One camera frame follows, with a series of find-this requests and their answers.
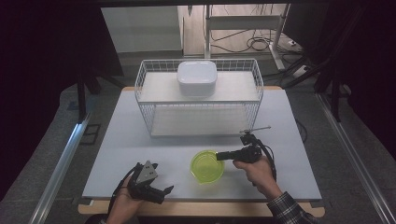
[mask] sleeve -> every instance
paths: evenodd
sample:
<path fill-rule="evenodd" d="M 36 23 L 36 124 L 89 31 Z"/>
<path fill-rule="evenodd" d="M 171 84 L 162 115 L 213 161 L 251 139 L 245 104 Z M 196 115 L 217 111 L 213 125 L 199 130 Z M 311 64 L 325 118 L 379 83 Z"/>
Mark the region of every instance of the sleeve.
<path fill-rule="evenodd" d="M 287 193 L 275 198 L 268 204 L 277 223 L 281 224 L 317 224 L 318 220 L 304 209 Z"/>

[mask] dark background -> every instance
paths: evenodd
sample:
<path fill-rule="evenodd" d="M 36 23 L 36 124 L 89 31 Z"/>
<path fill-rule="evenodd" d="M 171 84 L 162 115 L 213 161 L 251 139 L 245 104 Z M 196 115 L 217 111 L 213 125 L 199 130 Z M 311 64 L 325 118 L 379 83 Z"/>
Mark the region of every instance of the dark background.
<path fill-rule="evenodd" d="M 61 92 L 77 82 L 78 72 L 92 79 L 96 74 L 90 67 L 115 76 L 122 71 L 99 7 L 2 1 L 0 22 L 3 199 L 52 122 Z"/>
<path fill-rule="evenodd" d="M 338 61 L 342 82 L 352 90 L 350 105 L 394 158 L 395 9 L 390 1 L 370 2 Z M 328 39 L 349 10 L 348 4 L 329 5 L 319 44 Z M 60 93 L 77 82 L 77 73 L 95 77 L 87 69 L 90 67 L 116 76 L 122 72 L 99 7 L 2 1 L 0 22 L 3 198 L 48 129 Z M 320 61 L 332 44 L 317 49 L 311 56 L 313 61 Z"/>

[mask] green bowl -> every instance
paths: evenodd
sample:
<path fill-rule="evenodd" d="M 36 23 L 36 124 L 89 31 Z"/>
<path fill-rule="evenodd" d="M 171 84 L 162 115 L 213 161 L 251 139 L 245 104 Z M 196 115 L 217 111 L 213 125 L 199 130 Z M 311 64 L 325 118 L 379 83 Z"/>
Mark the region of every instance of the green bowl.
<path fill-rule="evenodd" d="M 190 170 L 198 183 L 213 183 L 221 178 L 224 172 L 224 161 L 216 160 L 216 151 L 200 151 L 192 158 Z"/>

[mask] wire basket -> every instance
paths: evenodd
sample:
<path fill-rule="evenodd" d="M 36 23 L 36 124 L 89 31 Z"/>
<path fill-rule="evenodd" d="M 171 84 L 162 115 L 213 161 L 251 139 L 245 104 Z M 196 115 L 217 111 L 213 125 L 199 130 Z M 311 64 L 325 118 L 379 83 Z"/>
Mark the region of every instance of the wire basket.
<path fill-rule="evenodd" d="M 145 60 L 135 97 L 151 136 L 235 135 L 252 129 L 262 101 L 262 75 L 254 59 L 210 59 L 216 64 L 215 93 L 182 95 L 178 65 L 200 60 Z"/>

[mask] person's left hand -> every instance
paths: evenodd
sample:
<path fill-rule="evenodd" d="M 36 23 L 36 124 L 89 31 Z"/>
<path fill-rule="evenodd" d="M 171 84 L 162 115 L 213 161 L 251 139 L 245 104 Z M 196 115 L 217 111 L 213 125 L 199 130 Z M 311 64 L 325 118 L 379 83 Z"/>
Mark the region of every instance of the person's left hand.
<path fill-rule="evenodd" d="M 111 208 L 111 212 L 107 218 L 106 224 L 121 224 L 127 222 L 136 213 L 137 209 L 142 205 L 143 200 L 133 199 L 128 192 L 126 186 L 128 185 L 130 176 L 125 179 L 116 201 Z"/>

